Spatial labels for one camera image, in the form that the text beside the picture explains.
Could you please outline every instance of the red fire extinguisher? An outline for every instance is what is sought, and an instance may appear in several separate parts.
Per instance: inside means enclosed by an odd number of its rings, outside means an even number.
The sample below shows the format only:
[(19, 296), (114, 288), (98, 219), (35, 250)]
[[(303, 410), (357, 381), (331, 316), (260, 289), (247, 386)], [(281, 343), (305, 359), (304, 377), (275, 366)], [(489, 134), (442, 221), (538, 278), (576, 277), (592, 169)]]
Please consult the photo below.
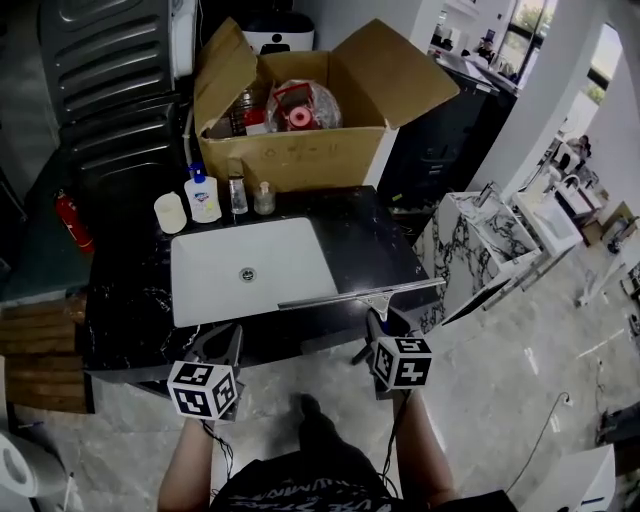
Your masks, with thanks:
[(76, 205), (73, 204), (71, 198), (62, 189), (58, 190), (56, 195), (56, 212), (64, 222), (64, 225), (67, 226), (69, 233), (71, 233), (80, 250), (86, 253), (93, 252), (93, 237), (80, 222)]

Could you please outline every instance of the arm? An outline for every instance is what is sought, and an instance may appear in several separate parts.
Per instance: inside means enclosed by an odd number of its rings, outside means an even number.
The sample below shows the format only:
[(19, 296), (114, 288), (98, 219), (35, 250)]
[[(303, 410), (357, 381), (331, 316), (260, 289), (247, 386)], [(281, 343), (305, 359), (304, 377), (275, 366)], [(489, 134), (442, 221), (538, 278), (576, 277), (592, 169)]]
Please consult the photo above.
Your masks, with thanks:
[[(394, 414), (404, 400), (396, 392)], [(405, 499), (431, 507), (457, 499), (449, 463), (436, 439), (418, 391), (409, 397), (396, 433), (400, 483)]]
[(212, 453), (213, 439), (197, 420), (187, 418), (160, 486), (158, 512), (209, 510)]

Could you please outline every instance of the open cardboard box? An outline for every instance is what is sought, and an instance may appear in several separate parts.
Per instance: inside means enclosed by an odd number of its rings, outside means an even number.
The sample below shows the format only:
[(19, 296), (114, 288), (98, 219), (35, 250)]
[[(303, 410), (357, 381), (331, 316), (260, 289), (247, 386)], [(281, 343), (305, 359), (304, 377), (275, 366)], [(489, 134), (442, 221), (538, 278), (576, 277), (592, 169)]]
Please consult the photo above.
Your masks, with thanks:
[[(311, 79), (333, 93), (343, 128), (208, 139), (258, 76), (276, 85)], [(255, 56), (228, 18), (202, 49), (194, 117), (207, 172), (227, 181), (227, 160), (243, 161), (249, 189), (266, 180), (279, 192), (362, 185), (385, 131), (398, 128), (458, 94), (455, 82), (400, 34), (373, 20), (332, 52)]]

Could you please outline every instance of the metal bar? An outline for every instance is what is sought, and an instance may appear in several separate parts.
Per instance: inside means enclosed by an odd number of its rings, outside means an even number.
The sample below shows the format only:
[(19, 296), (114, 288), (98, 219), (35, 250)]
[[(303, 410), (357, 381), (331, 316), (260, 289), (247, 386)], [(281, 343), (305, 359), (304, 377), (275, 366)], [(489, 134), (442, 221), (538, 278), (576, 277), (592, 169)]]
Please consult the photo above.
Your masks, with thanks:
[(381, 288), (371, 288), (369, 290), (362, 290), (359, 292), (339, 293), (338, 295), (331, 295), (329, 297), (318, 297), (316, 299), (281, 302), (280, 304), (278, 304), (278, 309), (280, 311), (289, 311), (292, 309), (311, 308), (314, 306), (324, 306), (326, 304), (335, 304), (337, 302), (346, 302), (349, 300), (366, 299), (367, 297), (383, 295), (385, 293), (395, 294), (408, 292), (411, 290), (420, 290), (422, 288), (432, 288), (434, 286), (441, 286), (443, 284), (446, 284), (446, 281), (441, 277), (437, 277), (435, 279), (425, 279), (424, 281), (414, 281), (413, 283), (383, 286)]

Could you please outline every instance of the white sink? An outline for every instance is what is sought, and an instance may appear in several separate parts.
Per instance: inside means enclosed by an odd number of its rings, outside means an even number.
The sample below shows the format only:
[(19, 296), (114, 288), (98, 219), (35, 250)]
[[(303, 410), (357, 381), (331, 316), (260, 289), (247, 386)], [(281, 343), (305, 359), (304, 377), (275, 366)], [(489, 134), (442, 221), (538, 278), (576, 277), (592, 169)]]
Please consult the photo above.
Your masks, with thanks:
[(519, 193), (513, 196), (513, 200), (551, 256), (582, 241), (578, 228), (551, 195), (543, 201), (537, 201), (526, 193)]
[(527, 263), (540, 254), (540, 249), (511, 209), (495, 195), (477, 206), (479, 192), (450, 194), (458, 210), (473, 226), (491, 254), (498, 269), (508, 271)]
[(215, 229), (171, 242), (173, 321), (188, 327), (336, 295), (309, 219)]

